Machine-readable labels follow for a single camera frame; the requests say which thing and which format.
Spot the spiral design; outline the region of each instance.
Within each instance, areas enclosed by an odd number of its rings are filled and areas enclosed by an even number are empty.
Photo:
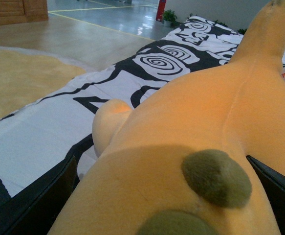
[[[197,31],[201,31],[204,33],[208,33],[211,31],[212,26],[208,23],[201,23],[201,22],[188,22],[185,24],[186,27],[189,29],[195,29]]]
[[[186,64],[195,63],[200,60],[191,51],[189,51],[188,49],[184,47],[166,45],[160,48],[170,53],[172,56],[178,58],[179,60],[182,60]]]
[[[164,53],[140,54],[133,61],[148,74],[164,80],[172,80],[190,72],[182,62]]]

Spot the shiny floor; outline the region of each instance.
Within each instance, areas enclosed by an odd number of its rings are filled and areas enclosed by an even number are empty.
[[[0,46],[37,49],[100,71],[172,29],[155,20],[158,0],[47,0],[49,20],[0,26]]]

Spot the wooden cabinet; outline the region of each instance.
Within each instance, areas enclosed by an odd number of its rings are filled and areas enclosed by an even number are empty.
[[[0,0],[0,25],[46,20],[46,0]]]

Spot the black and white blanket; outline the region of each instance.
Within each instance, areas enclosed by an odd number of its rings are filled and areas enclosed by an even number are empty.
[[[118,98],[135,108],[177,77],[226,64],[241,39],[233,30],[192,17],[134,56],[75,77],[0,120],[0,207],[72,156],[82,179],[97,160],[91,128],[104,102]]]

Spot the red object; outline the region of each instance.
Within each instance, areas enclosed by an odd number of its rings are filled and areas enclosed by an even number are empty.
[[[165,9],[165,3],[166,3],[166,0],[160,0],[160,2],[158,3],[157,14],[156,14],[157,21],[162,21],[164,9]]]

